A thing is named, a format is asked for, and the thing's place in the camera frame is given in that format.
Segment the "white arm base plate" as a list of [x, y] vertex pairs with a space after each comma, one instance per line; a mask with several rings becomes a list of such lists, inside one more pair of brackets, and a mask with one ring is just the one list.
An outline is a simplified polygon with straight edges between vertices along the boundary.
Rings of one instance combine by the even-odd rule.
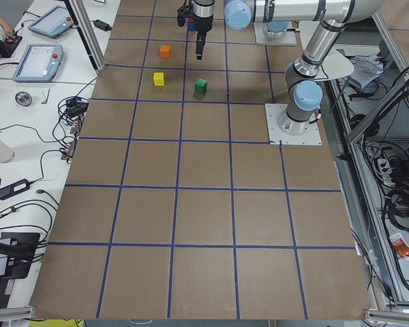
[[255, 22], [256, 44], [274, 46], [296, 46], [296, 29], [291, 22]]
[[286, 114], [286, 104], [265, 104], [269, 143], [272, 145], [321, 146], [322, 140], [314, 113], [302, 123]]

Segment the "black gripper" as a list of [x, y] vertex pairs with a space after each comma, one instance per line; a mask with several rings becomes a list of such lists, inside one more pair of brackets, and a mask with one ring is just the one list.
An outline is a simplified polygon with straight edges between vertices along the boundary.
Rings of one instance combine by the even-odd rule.
[[196, 35], [196, 58], [202, 60], [207, 33], [213, 24], [213, 0], [184, 1], [177, 10], [177, 22], [180, 27], [185, 19], [192, 18]]

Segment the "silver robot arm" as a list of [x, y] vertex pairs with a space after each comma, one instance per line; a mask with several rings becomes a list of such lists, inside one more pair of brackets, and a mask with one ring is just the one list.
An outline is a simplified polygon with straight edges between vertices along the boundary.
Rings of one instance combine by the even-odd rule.
[[227, 1], [226, 25], [240, 31], [253, 22], [269, 24], [310, 20], [317, 27], [303, 50], [286, 70], [289, 103], [278, 118], [286, 134], [299, 136], [307, 129], [312, 113], [322, 101], [323, 92], [316, 82], [320, 68], [346, 24], [364, 20], [377, 12], [382, 1], [300, 0], [300, 1]]

